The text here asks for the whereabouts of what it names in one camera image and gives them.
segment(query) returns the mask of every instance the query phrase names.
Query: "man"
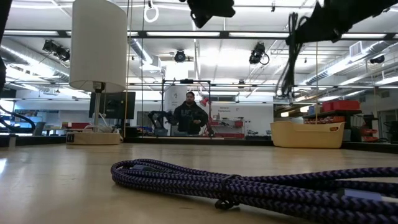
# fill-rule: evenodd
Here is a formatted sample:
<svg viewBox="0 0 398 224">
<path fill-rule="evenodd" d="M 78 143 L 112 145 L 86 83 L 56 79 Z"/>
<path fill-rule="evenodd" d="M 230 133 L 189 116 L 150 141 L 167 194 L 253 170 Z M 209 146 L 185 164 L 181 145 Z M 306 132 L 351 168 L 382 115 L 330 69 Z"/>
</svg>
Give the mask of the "man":
<svg viewBox="0 0 398 224">
<path fill-rule="evenodd" d="M 208 115 L 195 103 L 195 95 L 189 91 L 182 105 L 174 110 L 174 119 L 178 122 L 178 131 L 197 135 L 206 125 Z"/>
</svg>

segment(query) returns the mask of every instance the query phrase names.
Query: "table surface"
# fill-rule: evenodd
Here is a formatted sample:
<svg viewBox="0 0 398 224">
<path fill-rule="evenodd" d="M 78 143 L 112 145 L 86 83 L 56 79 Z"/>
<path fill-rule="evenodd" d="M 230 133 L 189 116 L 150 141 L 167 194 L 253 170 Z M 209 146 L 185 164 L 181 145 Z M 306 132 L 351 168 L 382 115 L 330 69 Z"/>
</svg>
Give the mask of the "table surface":
<svg viewBox="0 0 398 224">
<path fill-rule="evenodd" d="M 109 172 L 112 164 L 138 158 L 240 175 L 396 166 L 398 161 L 394 154 L 340 149 L 162 144 L 21 146 L 0 151 L 1 223 L 308 223 L 245 205 L 224 212 L 214 208 L 216 200 L 212 199 L 154 194 L 115 185 Z"/>
</svg>

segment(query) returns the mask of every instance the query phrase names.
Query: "beige basket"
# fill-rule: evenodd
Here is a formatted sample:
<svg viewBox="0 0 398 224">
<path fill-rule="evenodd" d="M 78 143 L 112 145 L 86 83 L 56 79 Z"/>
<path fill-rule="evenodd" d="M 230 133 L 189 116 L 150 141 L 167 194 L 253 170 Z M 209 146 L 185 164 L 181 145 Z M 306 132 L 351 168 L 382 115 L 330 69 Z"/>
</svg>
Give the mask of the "beige basket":
<svg viewBox="0 0 398 224">
<path fill-rule="evenodd" d="M 344 123 L 294 124 L 278 121 L 271 123 L 272 140 L 279 147 L 338 149 L 343 142 Z"/>
</svg>

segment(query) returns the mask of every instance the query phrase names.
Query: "cable tie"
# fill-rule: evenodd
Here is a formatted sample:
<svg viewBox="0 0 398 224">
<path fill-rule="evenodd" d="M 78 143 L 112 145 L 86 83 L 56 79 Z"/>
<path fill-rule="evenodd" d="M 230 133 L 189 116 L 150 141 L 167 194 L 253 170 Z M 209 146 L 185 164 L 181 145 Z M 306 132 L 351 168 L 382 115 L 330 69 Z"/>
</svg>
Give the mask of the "cable tie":
<svg viewBox="0 0 398 224">
<path fill-rule="evenodd" d="M 241 177 L 240 175 L 237 174 L 232 174 L 229 175 L 227 177 L 225 177 L 222 181 L 221 181 L 221 198 L 218 199 L 218 201 L 214 204 L 214 206 L 217 209 L 222 209 L 222 210 L 228 210 L 230 208 L 232 208 L 233 206 L 238 206 L 239 203 L 235 202 L 234 200 L 232 200 L 232 198 L 230 197 L 227 189 L 226 189 L 226 184 L 227 181 L 229 179 L 235 178 L 235 177 Z"/>
</svg>

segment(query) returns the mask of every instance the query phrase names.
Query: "lamp base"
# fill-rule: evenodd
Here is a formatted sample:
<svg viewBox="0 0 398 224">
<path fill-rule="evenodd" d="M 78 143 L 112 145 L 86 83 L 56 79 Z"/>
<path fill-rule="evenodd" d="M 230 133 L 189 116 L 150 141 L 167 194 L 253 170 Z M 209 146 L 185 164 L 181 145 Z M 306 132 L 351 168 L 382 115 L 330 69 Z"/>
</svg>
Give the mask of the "lamp base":
<svg viewBox="0 0 398 224">
<path fill-rule="evenodd" d="M 67 134 L 67 144 L 76 145 L 117 145 L 120 144 L 119 133 L 78 133 Z"/>
</svg>

